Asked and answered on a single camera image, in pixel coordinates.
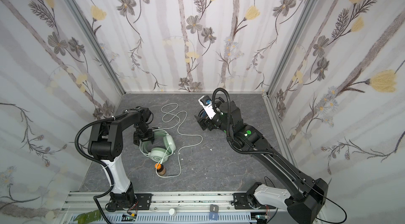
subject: headphone ear cushion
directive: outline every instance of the headphone ear cushion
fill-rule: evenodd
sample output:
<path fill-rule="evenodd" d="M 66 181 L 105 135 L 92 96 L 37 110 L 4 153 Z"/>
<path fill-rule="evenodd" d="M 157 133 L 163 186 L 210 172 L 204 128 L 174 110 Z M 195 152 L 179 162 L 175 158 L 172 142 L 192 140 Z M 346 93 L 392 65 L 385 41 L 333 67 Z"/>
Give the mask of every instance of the headphone ear cushion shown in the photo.
<path fill-rule="evenodd" d="M 165 153 L 166 149 L 163 149 L 161 147 L 154 147 L 149 153 L 149 158 L 151 158 L 155 162 L 160 162 L 163 159 L 163 163 L 169 158 L 167 154 L 165 155 Z"/>
<path fill-rule="evenodd" d="M 165 137 L 163 137 L 163 143 L 165 144 L 167 152 L 170 154 L 176 150 L 176 144 L 171 135 L 167 134 Z"/>

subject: baseboard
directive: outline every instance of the baseboard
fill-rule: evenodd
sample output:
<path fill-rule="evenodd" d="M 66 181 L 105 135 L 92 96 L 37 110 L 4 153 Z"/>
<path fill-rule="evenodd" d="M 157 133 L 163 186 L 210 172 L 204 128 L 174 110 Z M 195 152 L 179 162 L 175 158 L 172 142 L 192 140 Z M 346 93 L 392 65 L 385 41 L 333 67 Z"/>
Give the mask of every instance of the baseboard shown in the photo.
<path fill-rule="evenodd" d="M 286 134 L 284 133 L 283 126 L 281 125 L 279 119 L 277 118 L 276 110 L 273 104 L 271 103 L 270 98 L 266 94 L 263 94 L 263 99 L 265 100 L 266 109 L 267 112 L 269 113 L 271 125 L 276 134 L 281 154 L 284 156 L 284 158 L 286 158 L 289 162 L 291 162 L 294 166 L 297 167 L 297 162 L 295 161 L 294 155 L 292 154 L 290 144 L 288 144 L 288 140 Z"/>

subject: floral wallpaper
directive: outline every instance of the floral wallpaper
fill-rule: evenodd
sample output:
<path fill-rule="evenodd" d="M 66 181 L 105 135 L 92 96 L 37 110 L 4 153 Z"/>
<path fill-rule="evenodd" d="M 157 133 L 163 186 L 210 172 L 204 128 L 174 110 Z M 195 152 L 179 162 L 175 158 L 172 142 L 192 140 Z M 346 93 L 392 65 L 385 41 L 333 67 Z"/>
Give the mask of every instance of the floral wallpaper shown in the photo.
<path fill-rule="evenodd" d="M 90 166 L 74 136 L 121 95 L 63 0 L 0 1 L 0 222 L 54 223 Z"/>
<path fill-rule="evenodd" d="M 347 223 L 403 222 L 404 21 L 405 0 L 319 0 L 271 93 L 299 168 Z"/>
<path fill-rule="evenodd" d="M 265 92 L 306 0 L 76 0 L 126 91 Z"/>

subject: headphones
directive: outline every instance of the headphones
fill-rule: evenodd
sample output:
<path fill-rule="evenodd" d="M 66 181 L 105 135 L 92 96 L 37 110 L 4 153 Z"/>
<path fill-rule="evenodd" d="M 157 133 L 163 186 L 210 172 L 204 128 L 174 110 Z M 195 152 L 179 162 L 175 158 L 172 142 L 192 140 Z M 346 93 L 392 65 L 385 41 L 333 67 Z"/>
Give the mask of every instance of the headphones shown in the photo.
<path fill-rule="evenodd" d="M 171 156 L 173 154 L 173 152 L 176 150 L 176 144 L 173 140 L 173 137 L 167 131 L 165 131 L 163 129 L 155 129 L 155 130 L 153 130 L 153 132 L 154 132 L 155 137 L 163 136 L 163 143 L 165 144 L 165 149 L 161 148 L 161 147 L 154 147 L 154 148 L 152 148 L 152 150 L 149 153 L 144 153 L 143 152 L 143 149 L 144 149 L 143 142 L 140 142 L 139 150 L 141 151 L 141 153 L 144 156 L 149 157 L 153 161 L 163 163 L 163 162 L 167 161 L 169 156 Z"/>

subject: gray marble surface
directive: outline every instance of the gray marble surface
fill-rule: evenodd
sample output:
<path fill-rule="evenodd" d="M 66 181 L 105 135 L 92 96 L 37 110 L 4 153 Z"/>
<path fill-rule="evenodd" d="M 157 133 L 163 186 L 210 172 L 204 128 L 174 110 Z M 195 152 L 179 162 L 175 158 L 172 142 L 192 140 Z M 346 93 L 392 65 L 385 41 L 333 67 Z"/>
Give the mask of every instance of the gray marble surface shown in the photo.
<path fill-rule="evenodd" d="M 161 107 L 169 103 L 178 103 L 176 113 L 181 110 L 188 112 L 187 119 L 180 127 L 180 132 L 185 134 L 201 134 L 202 143 L 195 147 L 182 149 L 180 161 L 181 175 L 174 178 L 160 178 L 154 170 L 154 161 L 143 156 L 139 147 L 133 144 L 133 127 L 123 132 L 124 149 L 122 161 L 128 178 L 134 185 L 134 190 L 139 192 L 159 191 L 244 191 L 249 189 L 255 181 L 264 183 L 264 176 L 268 176 L 277 188 L 284 188 L 281 183 L 258 161 L 249 155 L 234 152 L 226 142 L 224 132 L 220 130 L 202 131 L 194 115 L 198 115 L 201 106 L 198 98 L 203 94 L 125 94 L 117 108 L 121 113 L 127 108 L 136 106 L 149 107 L 154 113 L 151 125 L 171 127 L 178 120 L 169 123 L 162 122 Z M 240 108 L 245 123 L 256 127 L 266 137 L 270 144 L 280 151 L 264 100 L 260 94 L 230 94 Z M 185 113 L 179 115 L 182 120 Z M 182 146 L 196 144 L 200 141 L 198 136 L 183 136 L 177 133 L 177 127 L 167 130 L 174 138 L 177 149 Z M 164 147 L 163 142 L 155 140 L 153 147 Z M 178 174 L 179 163 L 175 155 L 170 156 L 164 163 L 166 175 Z M 109 183 L 101 166 L 93 163 L 84 180 L 81 192 L 103 192 L 109 188 Z"/>

